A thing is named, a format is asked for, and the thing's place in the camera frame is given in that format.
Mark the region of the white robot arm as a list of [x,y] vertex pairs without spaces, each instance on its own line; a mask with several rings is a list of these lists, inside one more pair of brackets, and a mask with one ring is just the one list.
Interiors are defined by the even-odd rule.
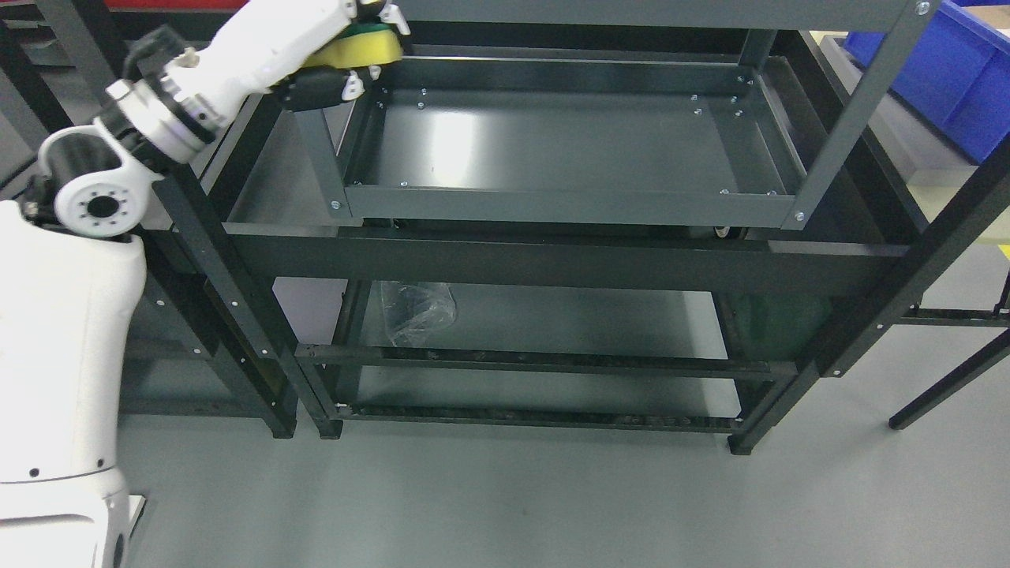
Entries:
[[237,117],[187,72],[116,80],[111,104],[37,150],[54,218],[2,202],[2,565],[119,567],[136,525],[117,464],[122,367],[147,280],[152,188]]

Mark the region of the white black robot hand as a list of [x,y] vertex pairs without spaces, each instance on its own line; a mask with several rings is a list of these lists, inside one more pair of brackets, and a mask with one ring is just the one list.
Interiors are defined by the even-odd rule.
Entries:
[[356,100],[382,68],[301,65],[358,23],[387,23],[404,51],[412,35],[390,1],[249,1],[224,23],[208,48],[179,55],[163,70],[162,86],[207,129],[223,129],[242,101],[278,88],[297,109],[335,107]]

